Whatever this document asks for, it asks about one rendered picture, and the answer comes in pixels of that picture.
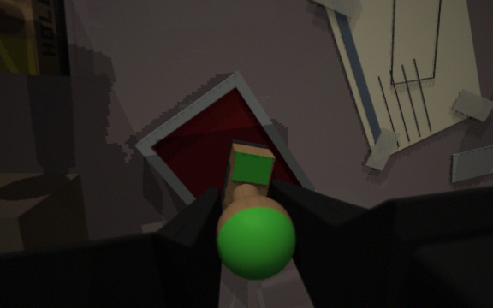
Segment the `dark red ink pad in grey tray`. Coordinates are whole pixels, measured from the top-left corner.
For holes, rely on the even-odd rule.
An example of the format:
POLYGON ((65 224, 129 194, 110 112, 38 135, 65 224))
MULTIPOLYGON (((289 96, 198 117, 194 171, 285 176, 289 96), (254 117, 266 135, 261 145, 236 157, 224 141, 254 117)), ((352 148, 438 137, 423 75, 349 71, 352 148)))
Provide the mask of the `dark red ink pad in grey tray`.
POLYGON ((276 158, 271 180, 316 192, 239 71, 135 146, 190 205, 210 187, 221 197, 232 139, 267 145, 276 158))

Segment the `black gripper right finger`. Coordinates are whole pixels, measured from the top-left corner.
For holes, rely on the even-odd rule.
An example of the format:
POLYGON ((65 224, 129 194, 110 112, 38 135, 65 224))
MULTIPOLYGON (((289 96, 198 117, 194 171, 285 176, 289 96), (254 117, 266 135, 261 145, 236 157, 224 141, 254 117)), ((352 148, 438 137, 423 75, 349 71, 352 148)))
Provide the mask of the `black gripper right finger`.
POLYGON ((493 235, 493 187, 368 209, 274 179, 270 198, 291 217, 292 259, 315 308, 406 308, 417 249, 493 235))

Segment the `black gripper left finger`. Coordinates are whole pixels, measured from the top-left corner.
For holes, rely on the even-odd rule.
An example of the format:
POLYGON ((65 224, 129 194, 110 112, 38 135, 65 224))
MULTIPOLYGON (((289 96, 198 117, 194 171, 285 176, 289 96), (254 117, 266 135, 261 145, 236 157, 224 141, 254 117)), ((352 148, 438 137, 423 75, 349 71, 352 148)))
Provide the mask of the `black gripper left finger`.
POLYGON ((219 187, 156 232, 0 254, 0 308, 218 308, 219 187))

